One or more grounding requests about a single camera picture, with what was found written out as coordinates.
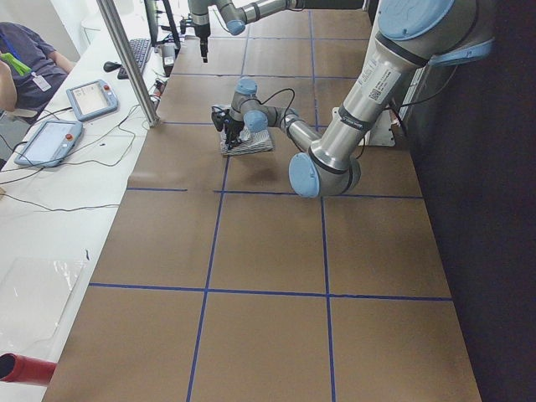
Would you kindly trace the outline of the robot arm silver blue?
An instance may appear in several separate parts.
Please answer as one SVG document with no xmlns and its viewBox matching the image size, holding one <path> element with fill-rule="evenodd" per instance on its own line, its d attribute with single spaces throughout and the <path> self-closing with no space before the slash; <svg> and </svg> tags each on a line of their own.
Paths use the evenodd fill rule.
<svg viewBox="0 0 536 402">
<path fill-rule="evenodd" d="M 271 16 L 272 14 L 305 7 L 304 1 L 265 0 L 253 1 L 237 8 L 231 0 L 189 0 L 188 9 L 195 35 L 199 38 L 200 54 L 204 63 L 208 62 L 210 17 L 209 8 L 215 6 L 231 35 L 239 35 L 247 24 Z"/>
<path fill-rule="evenodd" d="M 323 134 L 292 109 L 266 106 L 253 80 L 237 83 L 229 107 L 212 110 L 225 145 L 241 143 L 240 133 L 280 128 L 299 148 L 288 173 L 304 198 L 346 193 L 360 179 L 353 152 L 412 72 L 427 65 L 471 63 L 489 55 L 495 1 L 382 1 L 376 15 L 375 51 Z"/>
</svg>

